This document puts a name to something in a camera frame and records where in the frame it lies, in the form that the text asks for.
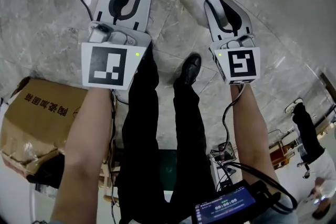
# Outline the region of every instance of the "forearm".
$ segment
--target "forearm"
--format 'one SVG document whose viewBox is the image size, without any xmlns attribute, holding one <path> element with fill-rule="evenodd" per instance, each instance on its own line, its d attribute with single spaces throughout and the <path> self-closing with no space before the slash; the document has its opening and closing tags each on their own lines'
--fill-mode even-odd
<svg viewBox="0 0 336 224">
<path fill-rule="evenodd" d="M 238 93 L 238 88 L 231 86 L 232 100 Z M 239 161 L 277 180 L 269 155 L 267 126 L 249 84 L 233 106 L 233 118 Z M 250 184 L 257 180 L 247 173 L 243 177 Z"/>
<path fill-rule="evenodd" d="M 110 90 L 91 88 L 72 124 L 65 165 L 99 175 L 111 129 Z"/>
<path fill-rule="evenodd" d="M 96 223 L 98 178 L 92 173 L 66 166 L 50 217 L 63 224 Z"/>
</svg>

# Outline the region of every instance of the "screen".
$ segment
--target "screen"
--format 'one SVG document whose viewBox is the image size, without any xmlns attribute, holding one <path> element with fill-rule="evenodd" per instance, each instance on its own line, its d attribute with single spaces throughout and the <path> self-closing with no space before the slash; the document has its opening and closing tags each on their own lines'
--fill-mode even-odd
<svg viewBox="0 0 336 224">
<path fill-rule="evenodd" d="M 245 187 L 222 195 L 217 199 L 195 206 L 198 224 L 208 224 L 226 218 L 255 204 L 253 196 Z"/>
</svg>

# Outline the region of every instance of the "gray tile floor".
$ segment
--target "gray tile floor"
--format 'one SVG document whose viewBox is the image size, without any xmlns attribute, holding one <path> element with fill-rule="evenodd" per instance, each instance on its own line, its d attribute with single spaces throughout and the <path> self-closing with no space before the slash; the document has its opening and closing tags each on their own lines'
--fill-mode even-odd
<svg viewBox="0 0 336 224">
<path fill-rule="evenodd" d="M 261 48 L 262 77 L 253 89 L 269 131 L 285 132 L 292 127 L 284 109 L 299 96 L 311 115 L 319 118 L 332 104 L 314 72 L 325 67 L 336 71 L 334 0 L 236 1 L 249 13 Z M 97 0 L 91 3 L 94 10 Z M 86 41 L 88 22 L 78 0 L 0 0 L 0 95 L 8 98 L 29 74 L 80 87 L 80 43 Z M 207 50 L 208 30 L 196 23 L 179 0 L 153 0 L 148 31 L 160 73 L 160 148 L 176 148 L 172 83 L 192 51 L 203 57 L 194 89 L 201 99 L 208 148 L 223 142 L 222 115 L 230 94 Z M 126 92 L 120 95 L 127 98 Z M 118 137 L 126 114 L 127 107 L 121 104 Z M 231 113 L 227 124 L 233 137 Z M 145 126 L 139 132 L 145 134 Z M 271 133 L 270 143 L 280 135 Z"/>
</svg>

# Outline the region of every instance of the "wall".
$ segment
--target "wall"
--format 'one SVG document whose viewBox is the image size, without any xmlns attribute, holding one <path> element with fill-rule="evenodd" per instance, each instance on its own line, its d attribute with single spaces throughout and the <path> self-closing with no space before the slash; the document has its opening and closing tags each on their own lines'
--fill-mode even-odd
<svg viewBox="0 0 336 224">
<path fill-rule="evenodd" d="M 301 162 L 301 158 L 298 152 L 295 156 L 290 159 L 290 162 L 285 167 L 276 170 L 276 174 L 281 185 L 289 191 L 295 199 L 300 202 L 307 198 L 310 191 L 314 187 L 314 179 L 310 177 L 308 179 L 302 178 L 306 172 L 305 167 L 297 168 L 296 165 Z M 328 214 L 322 220 L 315 220 L 312 218 L 311 214 L 314 211 L 314 206 L 311 204 L 306 204 L 303 201 L 299 204 L 297 209 L 297 215 L 299 218 L 299 223 L 301 224 L 325 224 L 333 217 L 336 212 L 336 195 L 333 198 L 332 207 Z"/>
<path fill-rule="evenodd" d="M 326 148 L 332 157 L 334 163 L 336 164 L 336 138 L 335 138 L 336 129 L 330 130 L 323 138 L 320 139 L 320 144 Z"/>
</svg>

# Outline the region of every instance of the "electronic device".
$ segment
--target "electronic device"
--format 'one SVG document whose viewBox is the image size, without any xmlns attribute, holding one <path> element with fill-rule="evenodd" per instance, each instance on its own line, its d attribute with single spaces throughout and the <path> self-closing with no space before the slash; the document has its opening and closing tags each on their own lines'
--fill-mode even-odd
<svg viewBox="0 0 336 224">
<path fill-rule="evenodd" d="M 193 224 L 244 223 L 265 212 L 280 196 L 280 193 L 271 195 L 261 180 L 251 186 L 242 180 L 216 193 L 213 199 L 196 205 Z"/>
<path fill-rule="evenodd" d="M 231 142 L 228 142 L 227 145 L 226 143 L 219 144 L 218 151 L 219 151 L 219 155 L 215 157 L 216 161 L 222 161 L 222 163 L 223 162 L 226 163 L 226 162 L 235 161 L 237 159 Z"/>
</svg>

